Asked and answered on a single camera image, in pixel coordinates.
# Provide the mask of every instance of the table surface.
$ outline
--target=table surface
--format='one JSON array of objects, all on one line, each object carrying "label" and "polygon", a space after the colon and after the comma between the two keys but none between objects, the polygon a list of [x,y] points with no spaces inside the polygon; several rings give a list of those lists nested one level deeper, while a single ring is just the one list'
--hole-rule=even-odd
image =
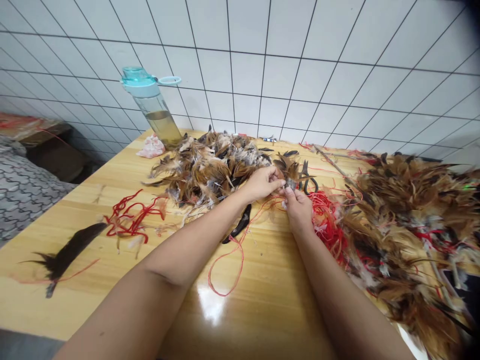
[{"label": "table surface", "polygon": [[[198,131],[190,131],[199,136]],[[43,279],[45,271],[32,252],[57,253],[78,230],[110,215],[112,206],[123,197],[143,189],[137,199],[149,204],[162,187],[144,187],[152,165],[158,159],[136,156],[151,130],[133,141],[85,182],[59,201],[27,229],[0,250],[0,328],[53,339],[67,340],[94,311],[115,283],[168,233],[161,237],[148,229],[149,242],[142,246],[138,260],[129,249],[128,239],[120,242],[104,231],[72,263],[64,274],[75,274],[96,259],[92,267],[60,282],[53,297],[45,298],[44,283],[24,283]],[[257,145],[283,153],[298,150],[299,160],[309,166],[332,172],[310,170],[320,185],[343,187],[341,175],[323,161],[321,155],[298,144],[257,139]],[[358,160],[335,157],[345,173],[367,167]],[[253,217],[260,208],[255,203]],[[165,223],[180,224],[188,209],[178,209],[169,201]],[[159,216],[145,221],[157,226]],[[160,350],[171,359],[330,359],[330,341],[317,310],[288,218],[278,209],[266,211],[252,223],[244,242],[244,265],[236,289],[227,297],[215,294],[208,285],[209,268],[218,256],[236,245],[220,245],[187,294],[180,312]],[[239,251],[224,257],[213,269],[212,282],[221,293],[232,287],[241,264]]]}]

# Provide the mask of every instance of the person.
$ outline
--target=person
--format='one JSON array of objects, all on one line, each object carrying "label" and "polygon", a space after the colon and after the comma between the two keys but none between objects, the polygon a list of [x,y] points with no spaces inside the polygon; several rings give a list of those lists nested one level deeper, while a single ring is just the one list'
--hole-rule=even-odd
[{"label": "person", "polygon": [[312,202],[274,166],[163,241],[113,287],[54,360],[155,359],[189,288],[247,204],[279,191],[340,358],[414,359],[399,333],[338,266],[312,225]]}]

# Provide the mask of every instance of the feather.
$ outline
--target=feather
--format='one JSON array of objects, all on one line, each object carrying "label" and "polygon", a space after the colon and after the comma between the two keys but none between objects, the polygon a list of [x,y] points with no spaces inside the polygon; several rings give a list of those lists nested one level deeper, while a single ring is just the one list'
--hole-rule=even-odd
[{"label": "feather", "polygon": [[77,231],[69,242],[55,254],[44,254],[34,252],[40,255],[43,260],[28,260],[25,263],[37,263],[43,265],[48,270],[48,278],[51,280],[46,289],[46,298],[50,299],[54,293],[58,281],[68,269],[70,264],[77,256],[107,227],[104,222],[98,222],[82,230]]}]

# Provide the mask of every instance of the wall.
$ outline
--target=wall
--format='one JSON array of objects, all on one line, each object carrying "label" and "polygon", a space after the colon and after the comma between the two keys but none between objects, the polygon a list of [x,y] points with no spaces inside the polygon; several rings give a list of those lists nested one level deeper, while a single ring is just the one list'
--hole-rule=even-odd
[{"label": "wall", "polygon": [[0,110],[61,118],[108,160],[148,124],[118,80],[161,91],[181,128],[442,159],[480,138],[480,50],[444,0],[2,0]]}]

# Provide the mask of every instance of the finger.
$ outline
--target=finger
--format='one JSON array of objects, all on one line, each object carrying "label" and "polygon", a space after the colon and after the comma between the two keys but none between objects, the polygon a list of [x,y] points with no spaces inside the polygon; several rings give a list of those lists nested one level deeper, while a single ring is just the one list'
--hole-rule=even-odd
[{"label": "finger", "polygon": [[285,197],[291,203],[297,202],[297,198],[295,197],[294,191],[289,187],[285,188]]}]

